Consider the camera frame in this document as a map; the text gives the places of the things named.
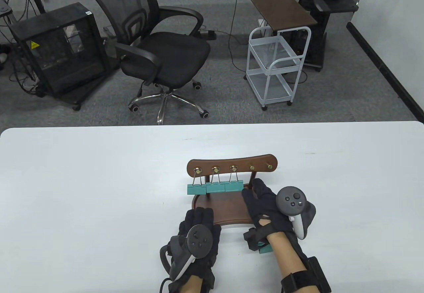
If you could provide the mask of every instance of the hand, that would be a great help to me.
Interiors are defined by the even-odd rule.
[[[259,228],[271,221],[276,231],[293,232],[289,217],[277,208],[277,195],[259,178],[253,180],[252,186],[252,189],[243,189],[241,193],[255,227]]]
[[[218,255],[218,243],[221,235],[221,226],[213,224],[213,210],[212,208],[197,207],[187,211],[185,220],[180,223],[179,235],[186,236],[188,231],[194,225],[205,225],[212,233],[213,243],[209,254],[202,258],[196,259],[187,268],[185,273],[177,281],[169,285],[170,292],[176,292],[178,288],[182,287],[191,276],[198,276],[203,279],[203,285],[213,288],[215,277],[211,271],[212,266],[215,264],[216,256]]]

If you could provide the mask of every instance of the chair backrest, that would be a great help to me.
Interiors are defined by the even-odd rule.
[[[157,0],[96,0],[106,14],[118,43],[131,45],[150,34],[159,21]]]

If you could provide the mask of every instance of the black pc tower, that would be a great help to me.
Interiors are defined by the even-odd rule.
[[[80,3],[10,26],[39,81],[36,94],[81,102],[111,72],[94,16]]]

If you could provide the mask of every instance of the black baseboard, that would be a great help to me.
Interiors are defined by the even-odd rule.
[[[418,105],[417,102],[415,102],[415,100],[408,93],[408,91],[403,87],[403,85],[399,82],[399,80],[395,77],[395,75],[384,64],[384,62],[381,60],[379,55],[377,55],[374,49],[369,45],[369,43],[365,40],[365,38],[361,35],[361,33],[356,29],[356,27],[352,24],[352,22],[348,22],[346,25],[346,28],[355,38],[356,42],[365,51],[365,54],[367,54],[367,56],[375,64],[377,69],[386,78],[387,82],[391,85],[393,90],[396,91],[399,98],[401,98],[401,100],[412,112],[412,114],[417,118],[418,121],[424,123],[424,111],[422,110],[422,108]]]

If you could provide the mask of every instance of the office chair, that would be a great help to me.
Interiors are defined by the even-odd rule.
[[[117,57],[121,59],[124,74],[143,80],[138,94],[128,108],[138,111],[138,104],[146,99],[161,98],[157,116],[158,125],[163,124],[165,108],[169,98],[175,98],[197,109],[206,119],[209,113],[199,104],[174,93],[190,81],[202,68],[210,52],[209,44],[194,37],[203,24],[200,13],[187,8],[159,7],[157,0],[96,0],[113,29],[117,44]],[[197,24],[190,35],[172,32],[155,32],[153,28],[162,20],[178,15],[193,16]],[[142,97],[143,86],[154,84],[160,92]],[[197,90],[199,82],[193,82]]]

